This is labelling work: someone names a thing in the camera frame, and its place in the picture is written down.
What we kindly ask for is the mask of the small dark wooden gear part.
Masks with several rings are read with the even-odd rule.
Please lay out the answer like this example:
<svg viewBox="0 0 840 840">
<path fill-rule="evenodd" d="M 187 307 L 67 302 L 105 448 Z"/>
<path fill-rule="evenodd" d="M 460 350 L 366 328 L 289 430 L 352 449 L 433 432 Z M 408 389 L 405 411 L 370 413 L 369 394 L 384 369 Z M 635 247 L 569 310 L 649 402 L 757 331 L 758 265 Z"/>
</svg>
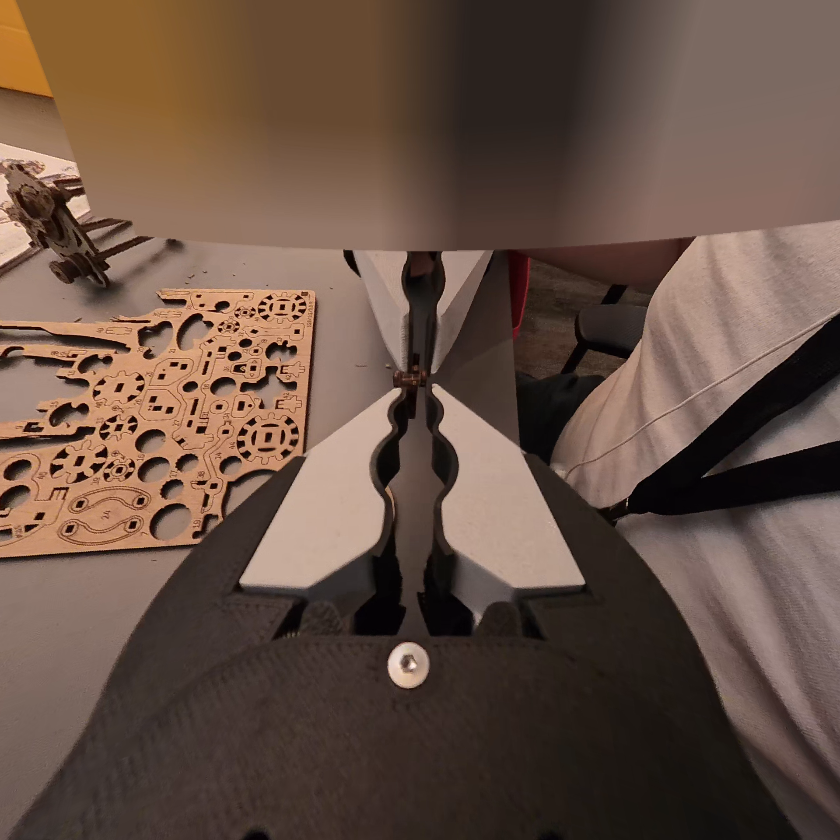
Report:
<svg viewBox="0 0 840 840">
<path fill-rule="evenodd" d="M 395 371 L 393 386 L 402 391 L 406 416 L 414 419 L 417 411 L 417 392 L 427 384 L 427 371 L 414 365 L 409 371 Z"/>
</svg>

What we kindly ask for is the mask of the person's right forearm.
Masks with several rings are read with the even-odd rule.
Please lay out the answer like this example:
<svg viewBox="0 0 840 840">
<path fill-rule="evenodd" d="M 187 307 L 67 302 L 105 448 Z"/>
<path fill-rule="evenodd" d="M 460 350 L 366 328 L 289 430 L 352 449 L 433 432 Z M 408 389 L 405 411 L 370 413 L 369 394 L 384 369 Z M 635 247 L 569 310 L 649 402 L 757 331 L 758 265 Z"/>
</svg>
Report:
<svg viewBox="0 0 840 840">
<path fill-rule="evenodd" d="M 612 285 L 639 285 L 662 280 L 694 237 L 667 238 L 611 245 L 529 248 L 519 253 L 546 265 Z"/>
</svg>

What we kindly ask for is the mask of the open instruction booklet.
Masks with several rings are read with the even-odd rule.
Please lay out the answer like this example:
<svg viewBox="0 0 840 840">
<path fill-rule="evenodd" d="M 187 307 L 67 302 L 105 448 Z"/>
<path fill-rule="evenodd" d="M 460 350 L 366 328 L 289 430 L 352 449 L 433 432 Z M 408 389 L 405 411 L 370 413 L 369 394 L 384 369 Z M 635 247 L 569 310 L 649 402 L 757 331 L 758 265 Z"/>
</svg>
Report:
<svg viewBox="0 0 840 840">
<path fill-rule="evenodd" d="M 26 155 L 25 150 L 5 145 L 2 145 L 2 152 L 6 152 L 1 158 L 1 265 L 5 266 L 31 249 L 30 237 L 25 229 L 7 214 L 12 206 L 5 176 L 8 166 L 12 163 L 24 165 L 42 181 L 53 181 L 62 175 L 78 176 L 79 171 L 76 163 L 49 155 Z"/>
</svg>

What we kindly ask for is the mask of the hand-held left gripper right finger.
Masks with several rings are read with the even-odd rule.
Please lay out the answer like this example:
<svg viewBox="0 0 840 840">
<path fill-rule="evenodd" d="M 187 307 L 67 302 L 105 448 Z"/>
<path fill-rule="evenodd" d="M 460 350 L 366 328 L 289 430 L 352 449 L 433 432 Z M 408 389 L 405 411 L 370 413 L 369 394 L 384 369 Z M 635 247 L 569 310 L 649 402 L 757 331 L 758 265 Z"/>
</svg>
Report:
<svg viewBox="0 0 840 840">
<path fill-rule="evenodd" d="M 429 633 L 470 635 L 492 604 L 580 592 L 584 577 L 519 446 L 440 385 L 426 406 L 443 483 L 420 593 Z"/>
</svg>

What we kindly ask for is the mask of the yellow plastic bin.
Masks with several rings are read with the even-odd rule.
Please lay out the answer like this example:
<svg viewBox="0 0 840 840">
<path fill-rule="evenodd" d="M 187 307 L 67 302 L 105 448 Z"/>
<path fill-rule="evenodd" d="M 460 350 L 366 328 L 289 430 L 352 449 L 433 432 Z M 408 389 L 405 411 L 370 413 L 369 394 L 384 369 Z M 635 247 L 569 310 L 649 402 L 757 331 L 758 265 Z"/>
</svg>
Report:
<svg viewBox="0 0 840 840">
<path fill-rule="evenodd" d="M 16 1 L 1 1 L 0 36 L 1 88 L 52 98 L 46 74 Z"/>
</svg>

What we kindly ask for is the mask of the partly built wooden model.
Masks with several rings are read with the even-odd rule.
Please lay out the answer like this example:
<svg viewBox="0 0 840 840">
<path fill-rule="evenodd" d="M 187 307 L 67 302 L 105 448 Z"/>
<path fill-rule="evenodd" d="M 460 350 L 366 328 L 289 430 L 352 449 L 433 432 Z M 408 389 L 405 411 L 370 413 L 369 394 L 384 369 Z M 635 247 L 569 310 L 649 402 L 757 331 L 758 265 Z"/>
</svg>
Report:
<svg viewBox="0 0 840 840">
<path fill-rule="evenodd" d="M 151 240 L 150 236 L 135 236 L 100 249 L 89 236 L 92 231 L 124 228 L 130 222 L 107 217 L 77 219 L 69 202 L 86 193 L 78 175 L 61 175 L 53 181 L 43 181 L 18 161 L 4 161 L 2 172 L 12 203 L 7 211 L 9 217 L 23 226 L 32 246 L 50 249 L 58 255 L 49 268 L 66 284 L 88 278 L 97 286 L 108 288 L 109 258 Z"/>
</svg>

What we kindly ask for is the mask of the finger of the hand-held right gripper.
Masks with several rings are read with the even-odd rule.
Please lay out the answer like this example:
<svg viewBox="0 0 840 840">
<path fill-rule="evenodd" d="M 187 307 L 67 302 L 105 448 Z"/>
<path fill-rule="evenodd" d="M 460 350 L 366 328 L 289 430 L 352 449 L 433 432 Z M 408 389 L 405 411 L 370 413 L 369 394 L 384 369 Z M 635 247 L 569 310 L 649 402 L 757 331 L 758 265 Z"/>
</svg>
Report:
<svg viewBox="0 0 840 840">
<path fill-rule="evenodd" d="M 418 253 L 418 362 L 435 374 L 451 350 L 492 257 L 491 250 Z"/>
<path fill-rule="evenodd" d="M 353 258 L 362 279 L 381 336 L 395 367 L 405 371 L 410 364 L 410 304 L 403 288 L 407 252 L 399 250 L 354 250 Z"/>
</svg>

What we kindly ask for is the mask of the person's dark trousers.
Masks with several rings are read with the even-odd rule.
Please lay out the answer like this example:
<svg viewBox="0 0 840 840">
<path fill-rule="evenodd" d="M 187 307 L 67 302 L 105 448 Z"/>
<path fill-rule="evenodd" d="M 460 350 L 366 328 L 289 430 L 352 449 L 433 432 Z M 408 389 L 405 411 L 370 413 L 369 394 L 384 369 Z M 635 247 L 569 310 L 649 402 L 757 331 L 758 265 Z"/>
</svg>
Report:
<svg viewBox="0 0 840 840">
<path fill-rule="evenodd" d="M 516 372 L 520 447 L 548 465 L 565 425 L 604 380 L 597 374 L 575 373 L 554 374 L 540 380 Z"/>
</svg>

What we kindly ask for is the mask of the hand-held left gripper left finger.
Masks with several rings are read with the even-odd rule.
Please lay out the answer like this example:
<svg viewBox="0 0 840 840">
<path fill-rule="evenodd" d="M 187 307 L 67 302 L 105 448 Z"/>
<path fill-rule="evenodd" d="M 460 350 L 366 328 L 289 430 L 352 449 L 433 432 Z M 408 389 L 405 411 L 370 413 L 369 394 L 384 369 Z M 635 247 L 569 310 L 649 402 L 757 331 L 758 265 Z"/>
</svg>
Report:
<svg viewBox="0 0 840 840">
<path fill-rule="evenodd" d="M 400 469 L 404 391 L 312 448 L 239 579 L 248 593 L 331 602 L 362 635 L 394 635 L 405 607 L 388 486 Z"/>
</svg>

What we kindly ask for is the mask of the black office chair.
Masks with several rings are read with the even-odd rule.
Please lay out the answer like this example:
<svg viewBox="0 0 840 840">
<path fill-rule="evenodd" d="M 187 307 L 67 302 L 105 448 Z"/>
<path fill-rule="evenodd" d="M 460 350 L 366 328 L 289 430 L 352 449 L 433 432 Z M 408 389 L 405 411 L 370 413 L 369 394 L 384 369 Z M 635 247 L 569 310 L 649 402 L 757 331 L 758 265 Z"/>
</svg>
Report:
<svg viewBox="0 0 840 840">
<path fill-rule="evenodd" d="M 562 374 L 575 371 L 589 351 L 626 360 L 642 338 L 646 307 L 620 303 L 627 286 L 614 285 L 596 306 L 582 309 L 574 320 L 576 345 Z"/>
</svg>

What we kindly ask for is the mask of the laser-cut wooden parts sheet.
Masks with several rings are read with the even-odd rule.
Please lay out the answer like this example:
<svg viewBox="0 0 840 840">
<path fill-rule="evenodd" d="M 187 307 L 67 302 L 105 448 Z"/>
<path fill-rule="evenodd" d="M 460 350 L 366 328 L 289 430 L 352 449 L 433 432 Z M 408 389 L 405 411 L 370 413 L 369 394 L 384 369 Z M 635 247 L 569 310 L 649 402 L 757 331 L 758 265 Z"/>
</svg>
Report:
<svg viewBox="0 0 840 840">
<path fill-rule="evenodd" d="M 3 559 L 197 543 L 231 483 L 302 455 L 316 292 L 157 295 L 143 317 L 2 322 L 54 339 L 2 343 L 3 361 L 86 386 L 2 423 Z"/>
</svg>

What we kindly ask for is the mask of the red plastic bin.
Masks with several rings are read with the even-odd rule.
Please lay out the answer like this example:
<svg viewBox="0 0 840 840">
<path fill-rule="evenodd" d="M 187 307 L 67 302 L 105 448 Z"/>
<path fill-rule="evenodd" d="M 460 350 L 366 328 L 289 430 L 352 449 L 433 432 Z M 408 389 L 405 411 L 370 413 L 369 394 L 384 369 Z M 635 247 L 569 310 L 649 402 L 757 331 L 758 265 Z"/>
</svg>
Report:
<svg viewBox="0 0 840 840">
<path fill-rule="evenodd" d="M 515 340 L 522 325 L 529 293 L 530 258 L 515 250 L 507 252 L 510 289 L 512 338 Z"/>
</svg>

